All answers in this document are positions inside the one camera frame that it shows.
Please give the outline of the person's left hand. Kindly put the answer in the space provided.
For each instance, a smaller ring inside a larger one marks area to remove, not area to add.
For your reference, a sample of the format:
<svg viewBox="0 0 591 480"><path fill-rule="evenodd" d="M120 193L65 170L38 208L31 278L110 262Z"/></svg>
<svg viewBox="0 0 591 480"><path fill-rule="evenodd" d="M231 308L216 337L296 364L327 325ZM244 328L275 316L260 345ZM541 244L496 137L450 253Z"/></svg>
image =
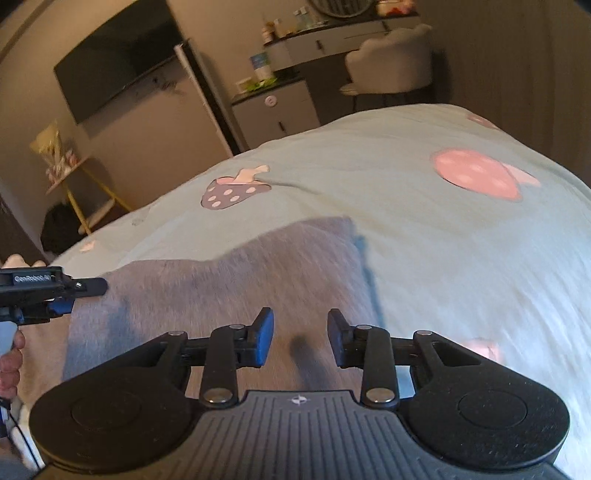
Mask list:
<svg viewBox="0 0 591 480"><path fill-rule="evenodd" d="M29 268L31 266L44 267L46 264L42 260L37 260L29 265L20 254L13 254L5 261L2 268ZM1 397L10 401L17 396L20 368L23 365L22 350L25 344L25 336L17 328L11 341L11 349L1 355Z"/></svg>

